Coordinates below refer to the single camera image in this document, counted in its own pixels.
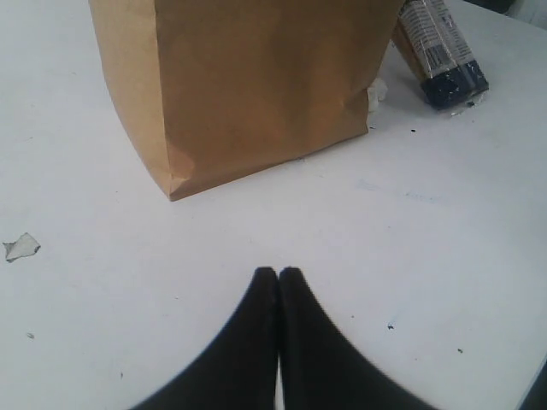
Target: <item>table surface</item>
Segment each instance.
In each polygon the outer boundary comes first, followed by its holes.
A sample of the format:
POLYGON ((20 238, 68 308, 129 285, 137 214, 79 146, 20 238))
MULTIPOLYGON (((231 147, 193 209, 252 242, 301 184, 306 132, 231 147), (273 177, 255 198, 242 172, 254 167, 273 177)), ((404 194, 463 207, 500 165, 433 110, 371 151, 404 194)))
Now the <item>table surface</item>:
POLYGON ((86 2, 3 2, 0 242, 42 249, 0 262, 0 408, 130 407, 258 266, 301 267, 433 405, 517 407, 547 352, 547 32, 450 5, 491 82, 479 106, 433 112, 390 48, 369 135, 171 203, 115 114, 86 2))

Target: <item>paper bag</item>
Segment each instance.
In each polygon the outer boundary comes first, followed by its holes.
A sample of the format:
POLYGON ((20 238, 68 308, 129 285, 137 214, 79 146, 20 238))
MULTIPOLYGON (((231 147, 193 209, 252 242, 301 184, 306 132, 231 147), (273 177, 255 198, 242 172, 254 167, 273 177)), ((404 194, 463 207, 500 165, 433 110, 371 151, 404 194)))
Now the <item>paper bag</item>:
POLYGON ((172 200, 367 132, 403 0, 90 0, 118 115, 172 200))

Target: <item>brown paper bag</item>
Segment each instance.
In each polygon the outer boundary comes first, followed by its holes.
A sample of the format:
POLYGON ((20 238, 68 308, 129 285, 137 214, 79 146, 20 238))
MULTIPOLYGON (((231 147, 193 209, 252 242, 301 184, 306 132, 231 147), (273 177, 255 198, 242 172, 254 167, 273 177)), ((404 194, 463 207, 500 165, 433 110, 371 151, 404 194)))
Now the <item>brown paper bag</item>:
POLYGON ((403 0, 90 0, 121 122, 172 199, 367 131, 403 0))

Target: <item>white table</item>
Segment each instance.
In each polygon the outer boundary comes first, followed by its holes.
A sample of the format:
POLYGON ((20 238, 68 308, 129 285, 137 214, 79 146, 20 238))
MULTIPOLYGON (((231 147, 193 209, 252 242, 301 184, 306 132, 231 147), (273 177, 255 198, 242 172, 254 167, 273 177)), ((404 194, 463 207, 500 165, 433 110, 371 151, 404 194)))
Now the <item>white table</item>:
POLYGON ((264 265, 301 267, 433 405, 515 408, 547 352, 547 32, 450 5, 491 82, 481 105, 419 104, 389 49, 367 137, 170 203, 109 100, 86 3, 3 2, 0 241, 43 248, 0 262, 0 408, 130 407, 264 265))

